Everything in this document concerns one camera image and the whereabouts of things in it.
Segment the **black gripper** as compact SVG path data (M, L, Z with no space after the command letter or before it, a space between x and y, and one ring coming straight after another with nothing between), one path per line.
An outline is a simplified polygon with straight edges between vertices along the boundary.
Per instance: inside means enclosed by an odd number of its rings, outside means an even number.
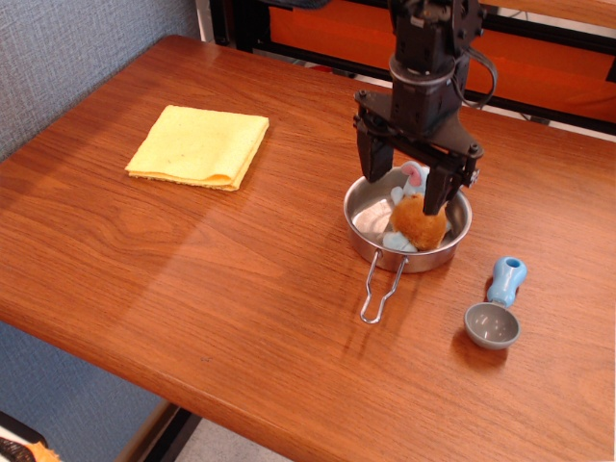
M436 216L462 186L471 186L483 148L459 120L463 89L464 82L451 71L396 75L389 93L357 91L353 124L364 178L375 183L387 174L395 149L428 165L427 216Z

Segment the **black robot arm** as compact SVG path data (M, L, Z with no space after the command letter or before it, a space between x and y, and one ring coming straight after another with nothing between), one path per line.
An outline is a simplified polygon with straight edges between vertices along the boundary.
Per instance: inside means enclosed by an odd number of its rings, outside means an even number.
M392 169L396 151L427 166L423 211L434 216L474 182L483 154L459 112L484 10L476 1L391 1L388 7L396 38L393 86L390 93L354 95L359 160L370 183Z

